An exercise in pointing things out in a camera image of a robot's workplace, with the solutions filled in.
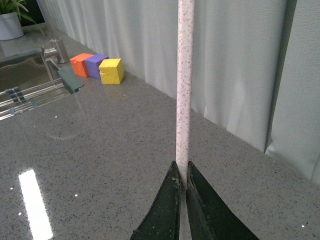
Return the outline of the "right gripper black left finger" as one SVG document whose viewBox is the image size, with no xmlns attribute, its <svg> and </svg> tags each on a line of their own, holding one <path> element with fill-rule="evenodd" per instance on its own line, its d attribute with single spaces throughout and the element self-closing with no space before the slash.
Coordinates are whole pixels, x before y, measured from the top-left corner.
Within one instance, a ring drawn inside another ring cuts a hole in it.
<svg viewBox="0 0 320 240">
<path fill-rule="evenodd" d="M 178 240 L 180 235 L 181 178 L 172 161 L 156 197 L 132 240 Z"/>
</svg>

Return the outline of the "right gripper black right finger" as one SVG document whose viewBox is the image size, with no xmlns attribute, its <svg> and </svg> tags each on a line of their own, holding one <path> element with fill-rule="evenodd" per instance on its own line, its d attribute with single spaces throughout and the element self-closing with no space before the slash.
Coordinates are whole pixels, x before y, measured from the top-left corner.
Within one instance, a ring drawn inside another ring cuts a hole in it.
<svg viewBox="0 0 320 240">
<path fill-rule="evenodd" d="M 193 240 L 257 240 L 229 209 L 192 161 L 188 162 L 186 205 Z"/>
</svg>

